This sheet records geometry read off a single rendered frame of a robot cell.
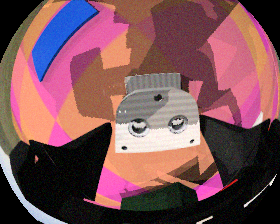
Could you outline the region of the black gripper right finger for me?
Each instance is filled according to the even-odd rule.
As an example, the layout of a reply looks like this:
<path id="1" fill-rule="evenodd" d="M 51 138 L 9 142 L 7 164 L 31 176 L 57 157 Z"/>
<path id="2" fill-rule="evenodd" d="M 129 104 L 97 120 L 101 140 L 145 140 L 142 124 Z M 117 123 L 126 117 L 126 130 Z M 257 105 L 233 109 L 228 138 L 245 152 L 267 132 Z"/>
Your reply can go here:
<path id="1" fill-rule="evenodd" d="M 268 131 L 269 123 L 270 119 L 264 120 L 249 129 L 200 115 L 200 132 L 211 149 L 222 186 L 237 179 L 237 172 L 248 161 L 250 153 L 256 147 L 258 137 Z"/>

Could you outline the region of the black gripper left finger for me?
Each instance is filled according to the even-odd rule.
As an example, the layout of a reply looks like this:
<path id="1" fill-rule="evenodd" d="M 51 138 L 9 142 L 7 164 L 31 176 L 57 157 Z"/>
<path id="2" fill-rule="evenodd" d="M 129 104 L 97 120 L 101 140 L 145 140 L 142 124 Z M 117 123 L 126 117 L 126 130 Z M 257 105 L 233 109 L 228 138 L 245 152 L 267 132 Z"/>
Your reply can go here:
<path id="1" fill-rule="evenodd" d="M 112 133 L 111 123 L 105 123 L 60 147 L 36 140 L 30 140 L 30 147 L 39 160 L 58 169 L 69 184 L 84 194 L 85 200 L 95 202 Z"/>

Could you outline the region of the blue flat plate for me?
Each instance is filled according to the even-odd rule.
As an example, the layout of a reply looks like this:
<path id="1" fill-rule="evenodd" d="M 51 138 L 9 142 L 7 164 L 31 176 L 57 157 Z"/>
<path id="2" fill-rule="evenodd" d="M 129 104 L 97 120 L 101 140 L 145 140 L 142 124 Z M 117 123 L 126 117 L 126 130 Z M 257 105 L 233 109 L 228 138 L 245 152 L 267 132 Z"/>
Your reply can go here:
<path id="1" fill-rule="evenodd" d="M 43 81 L 48 68 L 54 63 L 55 56 L 65 43 L 97 14 L 99 12 L 85 0 L 71 0 L 54 16 L 31 52 L 39 81 Z"/>

